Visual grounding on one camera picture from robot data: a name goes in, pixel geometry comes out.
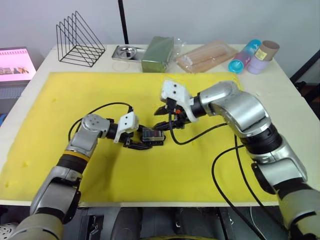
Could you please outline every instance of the metal file holder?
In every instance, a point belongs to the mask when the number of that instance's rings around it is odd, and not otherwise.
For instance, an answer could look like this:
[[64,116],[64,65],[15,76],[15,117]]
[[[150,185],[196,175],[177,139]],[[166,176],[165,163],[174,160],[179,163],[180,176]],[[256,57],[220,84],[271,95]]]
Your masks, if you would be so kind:
[[92,67],[106,51],[78,11],[56,25],[58,60]]

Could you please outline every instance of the white wall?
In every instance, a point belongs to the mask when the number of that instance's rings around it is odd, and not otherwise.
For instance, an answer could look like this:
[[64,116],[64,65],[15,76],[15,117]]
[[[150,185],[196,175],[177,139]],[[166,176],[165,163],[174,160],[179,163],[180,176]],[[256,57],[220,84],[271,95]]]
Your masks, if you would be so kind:
[[190,44],[216,39],[280,45],[275,56],[291,77],[320,47],[319,0],[123,0],[131,44],[175,36]]
[[[131,44],[153,36],[190,44],[252,38],[280,44],[275,56],[291,77],[320,47],[319,0],[123,0]],[[102,43],[124,42],[117,0],[4,0],[0,48],[26,46],[37,68],[56,44],[56,24],[78,10]]]
[[124,43],[116,0],[3,0],[0,48],[27,47],[38,68],[56,44],[56,24],[75,10],[102,43]]

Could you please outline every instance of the green sponge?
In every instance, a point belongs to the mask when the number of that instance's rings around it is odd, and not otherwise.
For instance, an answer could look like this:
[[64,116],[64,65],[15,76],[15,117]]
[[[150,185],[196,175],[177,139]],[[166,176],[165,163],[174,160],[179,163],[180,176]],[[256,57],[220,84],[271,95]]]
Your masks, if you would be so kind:
[[144,73],[164,73],[174,50],[173,37],[155,36],[141,60]]

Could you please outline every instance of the cardboard tube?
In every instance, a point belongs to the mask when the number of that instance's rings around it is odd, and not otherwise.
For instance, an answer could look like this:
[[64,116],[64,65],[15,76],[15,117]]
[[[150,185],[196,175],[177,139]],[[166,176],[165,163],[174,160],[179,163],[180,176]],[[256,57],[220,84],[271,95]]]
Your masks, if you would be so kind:
[[255,53],[255,57],[261,61],[271,61],[278,52],[280,46],[274,41],[265,40]]

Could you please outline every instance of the table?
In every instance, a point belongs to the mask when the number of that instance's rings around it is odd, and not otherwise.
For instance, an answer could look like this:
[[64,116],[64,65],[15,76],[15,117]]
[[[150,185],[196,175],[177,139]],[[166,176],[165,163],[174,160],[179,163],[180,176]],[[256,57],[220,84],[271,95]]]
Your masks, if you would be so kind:
[[[111,56],[117,45],[105,46],[106,52],[100,57],[93,67],[85,67],[63,63],[58,61],[57,47],[53,47],[43,61],[37,73],[25,88],[11,112],[0,127],[0,171],[7,160],[7,154],[23,123],[27,113],[37,98],[42,86],[46,82],[50,72],[118,72],[139,73],[142,71],[140,63],[121,62],[112,60]],[[193,50],[200,45],[186,45],[183,52]],[[232,47],[241,50],[244,45],[235,44]],[[227,72],[226,61],[208,72]],[[170,73],[184,73],[177,65],[169,69]],[[269,113],[273,124],[278,131],[285,136],[292,149],[305,165],[308,172],[308,183],[315,189],[320,190],[320,122],[313,113],[307,102],[296,90],[289,78],[280,68],[275,60],[272,60],[265,72],[259,75],[247,71],[238,75],[240,83],[245,91],[256,96]],[[277,205],[277,202],[264,202],[267,205]],[[1,200],[1,205],[29,206],[29,201]],[[119,206],[118,203],[108,203],[105,206]],[[142,202],[121,203],[121,206],[228,206],[227,203],[179,203],[179,202]],[[256,202],[246,202],[236,206],[257,206]],[[98,207],[98,205],[87,205],[86,207]]]

